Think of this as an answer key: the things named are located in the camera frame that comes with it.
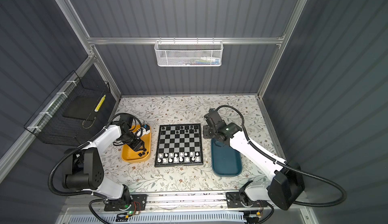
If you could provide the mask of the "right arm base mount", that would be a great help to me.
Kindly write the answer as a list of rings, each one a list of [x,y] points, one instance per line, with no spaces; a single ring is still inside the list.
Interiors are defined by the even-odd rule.
[[[252,201],[247,195],[240,192],[226,192],[225,197],[228,208],[264,208],[268,206],[264,201]]]

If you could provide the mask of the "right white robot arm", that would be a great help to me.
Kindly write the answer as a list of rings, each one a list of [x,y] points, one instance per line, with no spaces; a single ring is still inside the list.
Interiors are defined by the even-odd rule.
[[[241,126],[227,124],[219,115],[221,108],[230,108],[241,117]],[[214,139],[223,147],[233,149],[254,163],[267,177],[263,183],[248,181],[239,189],[238,198],[242,205],[251,206],[254,202],[271,201],[282,210],[288,210],[305,190],[303,177],[289,167],[300,170],[298,163],[288,163],[285,159],[267,151],[248,136],[243,115],[234,107],[222,105],[211,108],[204,115],[204,137]]]

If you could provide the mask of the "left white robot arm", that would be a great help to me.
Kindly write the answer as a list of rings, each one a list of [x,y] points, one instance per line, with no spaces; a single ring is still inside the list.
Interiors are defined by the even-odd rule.
[[[111,145],[124,145],[143,156],[147,151],[141,137],[150,133],[150,126],[142,124],[131,114],[116,114],[89,141],[62,163],[62,186],[65,189],[86,192],[107,200],[130,204],[132,198],[127,186],[105,177],[100,154]]]

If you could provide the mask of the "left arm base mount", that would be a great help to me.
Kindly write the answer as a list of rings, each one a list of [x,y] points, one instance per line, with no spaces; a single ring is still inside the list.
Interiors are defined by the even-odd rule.
[[[105,201],[104,211],[144,211],[147,203],[146,194],[131,195],[129,201],[122,199]]]

